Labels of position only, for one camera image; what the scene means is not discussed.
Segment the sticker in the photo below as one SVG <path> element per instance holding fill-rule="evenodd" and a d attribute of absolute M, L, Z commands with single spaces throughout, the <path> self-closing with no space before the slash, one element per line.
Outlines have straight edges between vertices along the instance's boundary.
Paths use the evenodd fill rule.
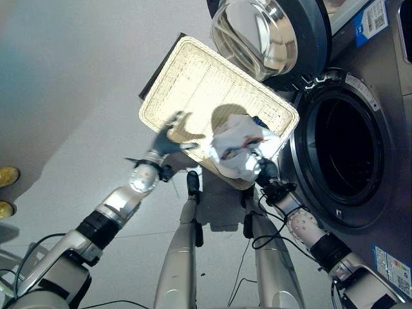
<path fill-rule="evenodd" d="M 371 37 L 388 26 L 385 1 L 376 0 L 354 18 L 356 46 L 365 44 Z"/>
<path fill-rule="evenodd" d="M 360 79 L 354 77 L 352 74 L 346 74 L 345 83 L 354 87 L 357 91 L 362 93 L 365 99 L 368 101 L 373 111 L 380 110 L 378 102 L 373 97 L 371 91 L 366 87 L 366 85 Z"/>
<path fill-rule="evenodd" d="M 376 246 L 375 260 L 378 273 L 412 298 L 411 269 Z"/>

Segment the towel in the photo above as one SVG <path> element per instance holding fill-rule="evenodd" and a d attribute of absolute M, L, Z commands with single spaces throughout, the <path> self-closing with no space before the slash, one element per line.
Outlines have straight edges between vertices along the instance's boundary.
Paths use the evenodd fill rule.
<path fill-rule="evenodd" d="M 279 144 L 279 136 L 257 125 L 249 115 L 229 115 L 214 131 L 209 156 L 225 177 L 253 182 L 261 171 L 258 160 L 272 158 Z"/>

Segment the wicker basket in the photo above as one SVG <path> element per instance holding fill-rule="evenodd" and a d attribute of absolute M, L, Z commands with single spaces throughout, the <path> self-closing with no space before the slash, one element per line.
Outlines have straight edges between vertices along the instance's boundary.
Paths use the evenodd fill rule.
<path fill-rule="evenodd" d="M 209 158 L 213 130 L 230 114 L 258 116 L 269 130 L 280 136 L 281 146 L 274 149 L 275 156 L 299 121 L 297 111 L 283 98 L 192 37 L 178 41 L 147 94 L 139 117 L 159 132 L 177 111 L 186 114 L 171 130 L 169 138 L 199 143 L 198 149 L 186 154 L 240 190 L 252 183 L 222 176 Z"/>

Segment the yellow shoe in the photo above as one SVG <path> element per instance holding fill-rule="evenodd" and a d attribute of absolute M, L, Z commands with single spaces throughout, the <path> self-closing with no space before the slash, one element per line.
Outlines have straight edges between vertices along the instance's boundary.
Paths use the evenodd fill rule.
<path fill-rule="evenodd" d="M 0 220 L 15 214 L 15 207 L 6 201 L 0 201 Z"/>
<path fill-rule="evenodd" d="M 20 172 L 15 167 L 0 167 L 0 188 L 15 183 L 20 177 Z"/>

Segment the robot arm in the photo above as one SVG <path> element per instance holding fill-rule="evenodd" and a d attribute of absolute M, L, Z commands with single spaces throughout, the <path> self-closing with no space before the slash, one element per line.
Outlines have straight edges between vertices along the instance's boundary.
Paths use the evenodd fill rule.
<path fill-rule="evenodd" d="M 62 308 L 62 302 L 57 300 L 59 297 L 69 308 L 78 307 L 91 283 L 89 272 L 82 265 L 96 265 L 103 249 L 138 210 L 140 202 L 159 180 L 167 181 L 171 177 L 171 169 L 161 167 L 164 158 L 197 147 L 197 144 L 178 144 L 168 139 L 167 132 L 180 115 L 181 112 L 175 114 L 160 130 L 142 160 L 129 159 L 135 163 L 135 168 L 128 185 L 110 193 L 35 266 L 14 291 L 12 308 L 42 308 L 37 306 L 39 303 L 45 308 Z"/>
<path fill-rule="evenodd" d="M 394 289 L 339 238 L 319 228 L 314 215 L 302 208 L 291 183 L 282 184 L 273 178 L 266 184 L 263 191 L 267 203 L 276 205 L 283 218 L 288 214 L 289 231 L 305 244 L 336 287 L 344 290 L 342 302 L 346 308 L 403 308 L 405 300 Z"/>

